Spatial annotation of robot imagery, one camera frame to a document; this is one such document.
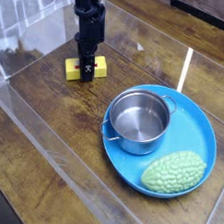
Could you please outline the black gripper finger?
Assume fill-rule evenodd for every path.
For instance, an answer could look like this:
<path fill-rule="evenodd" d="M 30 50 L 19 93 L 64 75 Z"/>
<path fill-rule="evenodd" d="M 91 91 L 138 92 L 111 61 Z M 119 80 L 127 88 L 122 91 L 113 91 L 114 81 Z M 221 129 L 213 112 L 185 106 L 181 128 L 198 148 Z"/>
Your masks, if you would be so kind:
<path fill-rule="evenodd" d="M 85 55 L 79 58 L 80 62 L 80 79 L 82 81 L 93 81 L 95 70 L 94 55 Z"/>

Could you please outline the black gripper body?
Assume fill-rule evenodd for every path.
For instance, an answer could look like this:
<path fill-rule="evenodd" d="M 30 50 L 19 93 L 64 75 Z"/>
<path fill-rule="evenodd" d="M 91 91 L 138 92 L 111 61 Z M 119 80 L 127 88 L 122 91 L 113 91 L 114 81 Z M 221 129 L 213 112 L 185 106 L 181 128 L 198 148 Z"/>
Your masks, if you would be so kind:
<path fill-rule="evenodd" d="M 75 36 L 80 56 L 93 55 L 98 45 L 104 41 L 105 8 L 96 4 L 90 9 L 74 7 L 79 18 L 79 32 Z"/>

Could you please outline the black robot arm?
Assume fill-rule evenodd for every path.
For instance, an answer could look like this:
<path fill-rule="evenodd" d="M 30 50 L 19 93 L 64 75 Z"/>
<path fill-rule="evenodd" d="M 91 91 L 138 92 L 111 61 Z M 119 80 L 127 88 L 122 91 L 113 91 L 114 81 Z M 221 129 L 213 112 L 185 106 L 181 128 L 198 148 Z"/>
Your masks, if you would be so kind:
<path fill-rule="evenodd" d="M 93 81 L 95 55 L 98 45 L 104 42 L 105 8 L 100 0 L 75 0 L 74 13 L 79 27 L 75 35 L 80 64 L 80 79 Z"/>

